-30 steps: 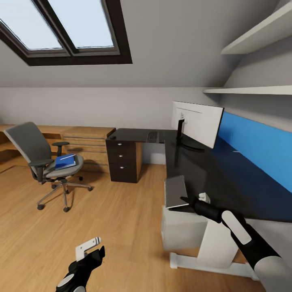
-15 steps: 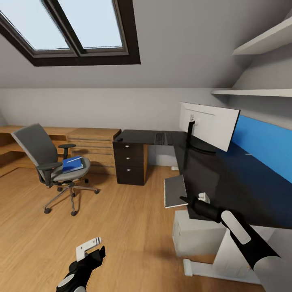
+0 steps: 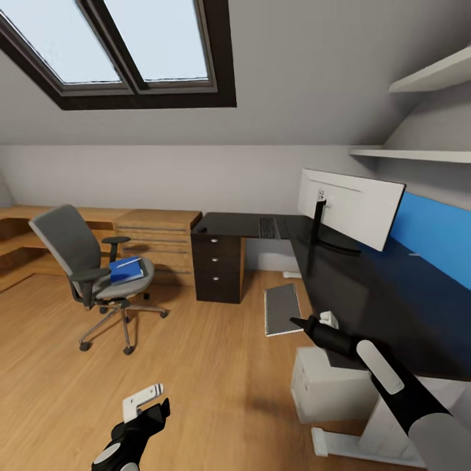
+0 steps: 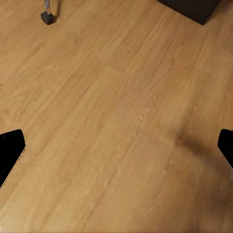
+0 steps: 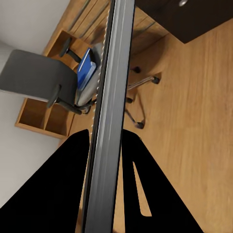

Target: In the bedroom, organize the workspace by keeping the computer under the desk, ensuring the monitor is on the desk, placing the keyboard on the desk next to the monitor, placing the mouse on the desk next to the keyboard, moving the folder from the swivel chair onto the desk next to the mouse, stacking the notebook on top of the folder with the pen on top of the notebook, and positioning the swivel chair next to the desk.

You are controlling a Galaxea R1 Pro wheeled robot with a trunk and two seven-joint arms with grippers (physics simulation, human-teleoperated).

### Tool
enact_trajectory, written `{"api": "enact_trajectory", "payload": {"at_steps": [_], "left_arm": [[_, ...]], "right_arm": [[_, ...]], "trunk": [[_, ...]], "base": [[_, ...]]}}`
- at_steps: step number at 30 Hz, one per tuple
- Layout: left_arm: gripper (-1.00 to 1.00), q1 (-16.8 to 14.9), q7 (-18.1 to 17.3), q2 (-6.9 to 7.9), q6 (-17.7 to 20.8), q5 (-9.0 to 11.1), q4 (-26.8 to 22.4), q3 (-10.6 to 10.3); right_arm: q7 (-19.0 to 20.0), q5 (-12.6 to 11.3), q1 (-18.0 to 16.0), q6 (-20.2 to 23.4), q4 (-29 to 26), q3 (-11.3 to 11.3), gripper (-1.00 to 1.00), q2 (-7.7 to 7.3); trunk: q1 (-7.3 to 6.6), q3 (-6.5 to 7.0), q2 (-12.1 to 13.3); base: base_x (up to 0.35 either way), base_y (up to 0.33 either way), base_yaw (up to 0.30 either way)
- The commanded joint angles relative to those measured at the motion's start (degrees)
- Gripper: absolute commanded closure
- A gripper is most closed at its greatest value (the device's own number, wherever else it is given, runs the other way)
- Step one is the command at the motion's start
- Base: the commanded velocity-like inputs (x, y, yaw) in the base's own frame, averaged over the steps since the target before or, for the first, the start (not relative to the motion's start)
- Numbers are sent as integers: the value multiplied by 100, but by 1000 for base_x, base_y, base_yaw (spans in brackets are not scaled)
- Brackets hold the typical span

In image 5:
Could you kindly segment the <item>swivel chair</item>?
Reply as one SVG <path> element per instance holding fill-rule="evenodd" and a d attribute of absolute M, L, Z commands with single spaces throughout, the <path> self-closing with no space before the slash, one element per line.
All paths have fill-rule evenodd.
<path fill-rule="evenodd" d="M 59 56 L 68 53 L 80 65 L 82 58 L 69 49 L 71 41 L 72 37 L 66 40 Z M 98 94 L 103 47 L 104 43 L 99 42 L 91 48 L 96 68 L 82 91 L 78 89 L 78 74 L 62 61 L 34 52 L 12 50 L 0 73 L 0 92 L 44 101 L 47 102 L 48 108 L 53 104 L 59 104 L 78 115 L 87 116 L 97 101 L 92 98 Z M 140 72 L 139 67 L 131 67 L 129 74 L 132 70 L 135 73 Z M 148 80 L 158 84 L 159 78 L 149 76 L 127 86 L 127 91 Z M 133 99 L 126 97 L 126 102 L 132 103 L 132 101 Z M 136 128 L 142 129 L 143 123 L 136 122 L 127 107 L 125 113 Z"/>

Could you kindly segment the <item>folder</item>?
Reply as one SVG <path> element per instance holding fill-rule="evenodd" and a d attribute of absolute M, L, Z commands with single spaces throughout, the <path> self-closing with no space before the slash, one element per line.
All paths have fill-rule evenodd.
<path fill-rule="evenodd" d="M 87 54 L 86 54 L 87 53 Z M 82 91 L 91 78 L 96 68 L 94 54 L 91 48 L 88 48 L 83 56 L 81 63 L 77 69 L 78 74 L 78 89 Z"/>

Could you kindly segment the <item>notebook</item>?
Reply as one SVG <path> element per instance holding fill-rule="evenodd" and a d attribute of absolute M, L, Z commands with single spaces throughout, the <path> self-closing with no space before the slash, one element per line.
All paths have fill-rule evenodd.
<path fill-rule="evenodd" d="M 84 179 L 81 233 L 113 233 L 136 0 L 111 0 Z"/>

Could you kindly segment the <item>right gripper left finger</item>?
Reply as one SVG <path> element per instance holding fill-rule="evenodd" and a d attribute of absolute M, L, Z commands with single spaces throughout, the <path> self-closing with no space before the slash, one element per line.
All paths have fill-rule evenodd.
<path fill-rule="evenodd" d="M 68 137 L 0 208 L 0 233 L 75 233 L 89 150 L 88 129 Z"/>

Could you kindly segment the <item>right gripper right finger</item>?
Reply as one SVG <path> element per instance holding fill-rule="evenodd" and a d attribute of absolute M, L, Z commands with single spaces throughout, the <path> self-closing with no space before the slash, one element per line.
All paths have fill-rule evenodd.
<path fill-rule="evenodd" d="M 140 137 L 122 133 L 125 233 L 204 233 Z M 152 216 L 140 211 L 133 162 Z"/>

